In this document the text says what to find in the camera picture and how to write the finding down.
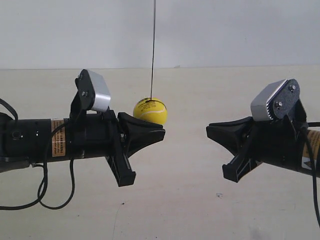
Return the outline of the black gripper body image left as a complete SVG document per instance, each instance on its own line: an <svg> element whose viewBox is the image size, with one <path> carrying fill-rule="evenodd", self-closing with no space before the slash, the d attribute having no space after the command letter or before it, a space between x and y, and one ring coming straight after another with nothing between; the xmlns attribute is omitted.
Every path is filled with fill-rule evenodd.
<svg viewBox="0 0 320 240"><path fill-rule="evenodd" d="M104 113L90 113L73 122L64 118L65 156L64 160L110 157L124 160L121 143L121 129L113 110Z"/></svg>

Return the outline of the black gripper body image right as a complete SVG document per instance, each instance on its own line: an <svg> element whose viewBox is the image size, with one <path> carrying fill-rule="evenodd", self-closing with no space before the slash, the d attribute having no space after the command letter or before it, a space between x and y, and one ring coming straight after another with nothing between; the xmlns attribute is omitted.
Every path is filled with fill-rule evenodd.
<svg viewBox="0 0 320 240"><path fill-rule="evenodd" d="M246 118L246 172L250 172L262 163L308 173L309 167L303 160L308 151L306 135L309 132L298 122L287 117L275 123L255 122Z"/></svg>

